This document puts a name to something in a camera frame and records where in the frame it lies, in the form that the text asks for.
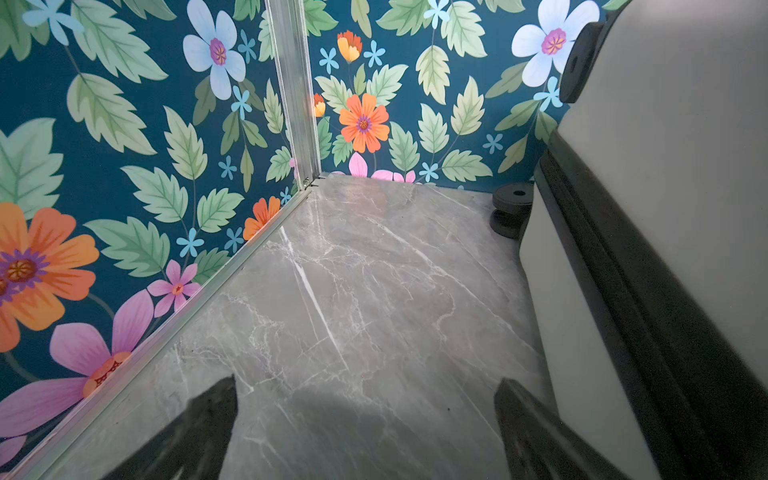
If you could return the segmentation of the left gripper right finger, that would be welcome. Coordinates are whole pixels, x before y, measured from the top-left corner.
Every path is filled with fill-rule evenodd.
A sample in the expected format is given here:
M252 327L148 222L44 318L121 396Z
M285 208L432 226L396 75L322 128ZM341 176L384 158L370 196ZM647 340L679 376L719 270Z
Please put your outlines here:
M494 408L513 479L624 479L518 381L504 378Z

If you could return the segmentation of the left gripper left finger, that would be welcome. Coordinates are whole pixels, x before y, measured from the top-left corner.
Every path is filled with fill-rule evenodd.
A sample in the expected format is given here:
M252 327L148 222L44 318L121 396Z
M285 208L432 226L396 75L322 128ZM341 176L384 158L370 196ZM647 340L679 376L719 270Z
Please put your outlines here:
M237 415L236 379L224 377L105 477L217 479Z

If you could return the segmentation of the white black suitcase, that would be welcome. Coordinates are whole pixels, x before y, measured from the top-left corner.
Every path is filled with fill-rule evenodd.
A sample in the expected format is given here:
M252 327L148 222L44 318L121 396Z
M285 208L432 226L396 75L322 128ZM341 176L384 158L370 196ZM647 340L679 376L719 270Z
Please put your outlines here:
M767 475L767 5L545 1L520 257L559 418L632 479Z

